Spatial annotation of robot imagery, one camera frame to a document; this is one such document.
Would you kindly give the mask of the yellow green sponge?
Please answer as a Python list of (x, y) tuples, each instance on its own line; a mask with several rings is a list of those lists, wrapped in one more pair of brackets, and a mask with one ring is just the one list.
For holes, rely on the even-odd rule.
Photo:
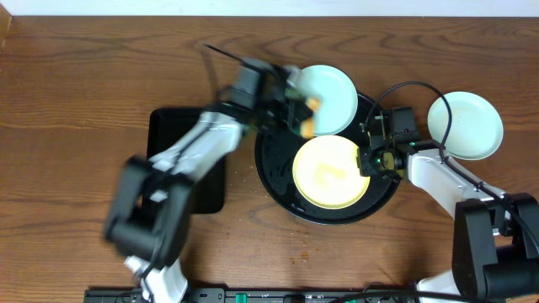
[(318, 98), (308, 97), (306, 101), (306, 106), (312, 111), (312, 115), (301, 122), (300, 135), (305, 139), (312, 139), (315, 132), (314, 115), (319, 110), (320, 101)]

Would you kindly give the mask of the yellow plate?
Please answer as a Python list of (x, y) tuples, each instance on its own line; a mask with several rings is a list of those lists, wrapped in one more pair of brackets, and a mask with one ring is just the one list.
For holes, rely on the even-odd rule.
[(319, 136), (298, 150), (292, 164), (297, 190), (308, 202), (341, 210), (358, 202), (371, 179), (357, 165), (358, 146), (343, 136)]

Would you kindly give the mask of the light blue plate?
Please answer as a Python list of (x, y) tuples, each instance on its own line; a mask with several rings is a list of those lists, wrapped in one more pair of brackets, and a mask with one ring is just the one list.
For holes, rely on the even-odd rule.
[(454, 157), (477, 161), (493, 155), (504, 137), (502, 119), (485, 98), (469, 92), (444, 95), (451, 109), (446, 150)]
[(314, 65), (301, 70), (297, 89), (319, 101), (313, 115), (314, 135), (336, 135), (354, 119), (358, 108), (355, 85), (333, 66)]

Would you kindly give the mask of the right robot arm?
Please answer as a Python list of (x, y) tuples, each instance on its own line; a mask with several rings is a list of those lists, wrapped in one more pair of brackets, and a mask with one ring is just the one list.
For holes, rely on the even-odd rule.
[(538, 202), (507, 194), (466, 170), (437, 141), (361, 147), (364, 176), (408, 180), (454, 220), (451, 272), (423, 279), (423, 290), (506, 300), (538, 292)]

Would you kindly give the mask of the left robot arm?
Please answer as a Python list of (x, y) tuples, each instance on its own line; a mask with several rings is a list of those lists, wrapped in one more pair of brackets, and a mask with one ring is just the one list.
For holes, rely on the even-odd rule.
[(123, 167), (104, 237), (126, 257), (144, 302), (180, 302), (187, 293), (179, 256), (193, 212), (194, 187), (250, 129), (285, 128), (301, 135), (312, 117), (310, 98), (297, 90), (296, 66), (249, 66), (216, 92), (195, 125), (167, 150)]

